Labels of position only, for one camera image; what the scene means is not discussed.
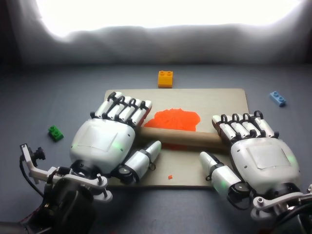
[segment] toy block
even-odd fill
[[[160,71],[158,73],[158,87],[159,88],[172,88],[174,79],[174,72]]]
[[[279,106],[286,104],[286,100],[277,91],[270,93],[270,98]]]
[[[60,130],[55,126],[51,126],[49,129],[49,136],[54,140],[54,141],[59,141],[61,140],[64,136],[60,132]]]

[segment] bright light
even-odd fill
[[[37,0],[42,22],[64,37],[110,26],[265,25],[304,0]]]

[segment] light blue toy block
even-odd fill
[[[270,93],[270,98],[279,106],[285,106],[286,100],[277,92]]]

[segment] background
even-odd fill
[[[312,2],[0,0],[0,220],[41,203],[21,175],[19,145],[41,146],[42,169],[70,165],[72,139],[106,90],[243,88],[311,183]],[[277,90],[285,108],[269,100]],[[47,129],[65,138],[54,143]],[[267,228],[213,189],[111,189],[90,233],[250,234]]]

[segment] green lego brick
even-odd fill
[[[49,136],[54,141],[59,141],[64,137],[63,134],[60,132],[60,130],[55,125],[53,125],[49,128]]]

